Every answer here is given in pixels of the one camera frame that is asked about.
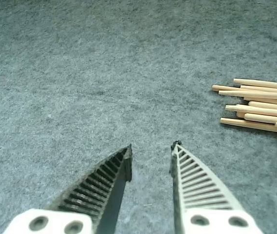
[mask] screw hole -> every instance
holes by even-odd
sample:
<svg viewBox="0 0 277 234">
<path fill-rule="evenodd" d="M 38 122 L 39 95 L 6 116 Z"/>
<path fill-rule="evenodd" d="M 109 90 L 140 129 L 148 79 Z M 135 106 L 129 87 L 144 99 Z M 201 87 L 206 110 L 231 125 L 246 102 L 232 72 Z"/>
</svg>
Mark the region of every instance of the screw hole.
<svg viewBox="0 0 277 234">
<path fill-rule="evenodd" d="M 82 231 L 83 223 L 80 221 L 73 221 L 65 227 L 65 234 L 78 234 Z"/>
<path fill-rule="evenodd" d="M 231 217 L 229 219 L 229 224 L 236 227 L 247 227 L 248 223 L 240 217 Z"/>
<path fill-rule="evenodd" d="M 191 223 L 200 225 L 200 226 L 206 226 L 209 225 L 210 222 L 208 221 L 207 218 L 201 216 L 201 215 L 195 215 L 191 218 Z"/>
<path fill-rule="evenodd" d="M 45 216 L 36 217 L 30 222 L 29 229 L 31 231 L 40 231 L 46 227 L 48 221 L 48 218 Z"/>
</svg>

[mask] gray carpet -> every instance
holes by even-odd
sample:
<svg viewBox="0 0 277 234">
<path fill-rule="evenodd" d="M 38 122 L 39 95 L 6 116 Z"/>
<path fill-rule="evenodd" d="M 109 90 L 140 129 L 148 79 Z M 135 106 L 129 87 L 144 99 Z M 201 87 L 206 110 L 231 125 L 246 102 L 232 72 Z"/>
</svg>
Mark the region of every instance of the gray carpet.
<svg viewBox="0 0 277 234">
<path fill-rule="evenodd" d="M 0 1 L 0 233 L 129 143 L 116 233 L 173 233 L 180 139 L 276 234 L 277 133 L 210 91 L 235 77 L 277 81 L 277 0 Z"/>
</svg>

